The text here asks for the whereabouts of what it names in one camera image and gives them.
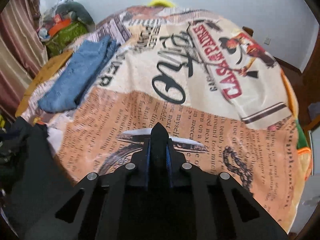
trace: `folded blue jeans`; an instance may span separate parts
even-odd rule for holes
[[[52,88],[38,101],[40,109],[58,113],[75,109],[117,49],[109,35],[84,41]]]

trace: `brown stripe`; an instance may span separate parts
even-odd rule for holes
[[[249,124],[249,123],[255,122],[255,121],[257,121],[259,119],[262,119],[263,117],[266,117],[266,116],[268,116],[270,114],[273,114],[273,113],[275,113],[275,112],[277,112],[277,111],[279,111],[279,110],[281,110],[281,109],[283,109],[285,107],[286,107],[285,104],[279,105],[279,106],[277,106],[277,107],[275,107],[273,109],[270,109],[270,110],[268,110],[268,111],[266,111],[266,112],[264,112],[262,114],[258,114],[257,116],[255,116],[253,118],[245,120],[244,123],[245,124]]]
[[[261,111],[259,111],[259,112],[256,112],[256,113],[254,113],[254,114],[252,114],[252,115],[249,115],[249,116],[247,116],[247,117],[242,118],[242,120],[244,121],[244,120],[247,120],[247,119],[251,119],[251,118],[253,118],[253,116],[262,114],[262,113],[268,111],[269,109],[272,109],[272,108],[274,108],[275,106],[278,106],[278,105],[281,105],[281,104],[284,104],[284,103],[279,102],[279,103],[277,103],[277,104],[275,104],[275,105],[273,105],[273,106],[269,106],[268,108],[265,108],[265,109],[263,109],[263,110],[261,110]]]

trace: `electrical socket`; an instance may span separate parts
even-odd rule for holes
[[[266,37],[266,39],[264,40],[264,44],[269,45],[269,44],[270,44],[270,41],[271,41],[271,38]]]

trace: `pink satin curtain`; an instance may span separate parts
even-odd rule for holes
[[[39,0],[10,0],[0,14],[0,110],[10,119],[48,60],[36,33],[39,16]]]

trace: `metal pin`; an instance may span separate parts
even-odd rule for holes
[[[94,172],[91,172],[91,173],[89,173],[89,174],[87,175],[87,179],[88,179],[88,180],[94,180],[94,179],[96,179],[96,178],[97,178],[97,174],[94,173]]]
[[[221,177],[222,179],[229,179],[229,178],[230,178],[230,175],[229,175],[229,173],[227,173],[227,172],[222,172],[222,173],[220,174],[220,177]]]
[[[192,165],[190,163],[183,163],[182,168],[185,170],[190,170],[192,168]]]
[[[126,168],[127,170],[132,170],[132,169],[134,169],[135,167],[136,167],[136,165],[135,165],[134,163],[127,163],[126,166],[125,166],[125,168]]]

